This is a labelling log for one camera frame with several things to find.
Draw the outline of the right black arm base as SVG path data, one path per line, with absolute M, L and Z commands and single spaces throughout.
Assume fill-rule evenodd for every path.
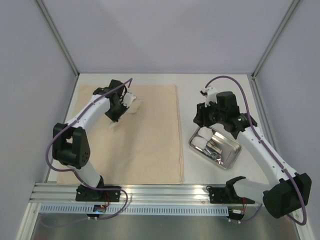
M 228 187 L 216 187 L 207 185 L 205 188 L 208 192 L 209 201 L 211 204 L 249 204 L 255 203 L 246 197 L 239 197 L 234 190 Z

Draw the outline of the green printed glove packet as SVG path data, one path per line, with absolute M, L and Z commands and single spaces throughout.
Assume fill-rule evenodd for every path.
M 120 125 L 120 122 L 119 122 L 119 121 L 118 121 L 118 122 L 112 122 L 112 123 L 109 125 L 109 129 L 115 131 L 115 130 L 117 129 L 117 127 L 119 127 L 119 125 Z

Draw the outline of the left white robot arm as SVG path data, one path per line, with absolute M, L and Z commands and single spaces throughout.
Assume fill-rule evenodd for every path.
M 72 172 L 87 189 L 87 194 L 98 201 L 104 197 L 103 178 L 90 163 L 91 149 L 88 133 L 96 122 L 105 115 L 113 123 L 117 123 L 127 112 L 136 96 L 128 91 L 132 79 L 122 83 L 111 80 L 109 86 L 98 87 L 93 91 L 88 103 L 66 123 L 57 123 L 53 128 L 53 138 L 46 153 L 52 149 L 52 158 L 66 169 L 52 166 L 56 172 Z

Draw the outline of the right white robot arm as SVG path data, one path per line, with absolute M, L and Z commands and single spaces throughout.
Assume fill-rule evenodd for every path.
M 215 88 L 201 90 L 205 101 L 197 104 L 193 122 L 200 128 L 223 125 L 251 154 L 264 172 L 268 184 L 249 180 L 245 176 L 230 179 L 225 184 L 225 196 L 232 203 L 246 198 L 265 206 L 279 219 L 301 209 L 305 217 L 312 180 L 307 173 L 299 174 L 287 164 L 265 139 L 262 130 L 249 112 L 241 113 L 236 95 Z

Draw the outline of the white gauze pad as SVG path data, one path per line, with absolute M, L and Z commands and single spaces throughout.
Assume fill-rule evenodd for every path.
M 210 128 L 202 127 L 199 129 L 197 133 L 200 137 L 204 138 L 207 142 L 209 142 L 213 137 L 213 132 Z
M 201 136 L 195 136 L 192 139 L 191 143 L 195 147 L 197 147 L 197 148 L 199 148 L 201 150 L 204 150 L 206 148 L 206 146 L 207 146 L 208 141 L 205 138 L 201 137 Z

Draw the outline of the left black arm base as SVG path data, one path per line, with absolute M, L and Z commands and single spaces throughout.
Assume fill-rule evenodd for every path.
M 76 189 L 76 202 L 119 202 L 121 195 L 120 186 L 103 186 L 104 190 L 93 190 L 89 187 L 79 185 Z

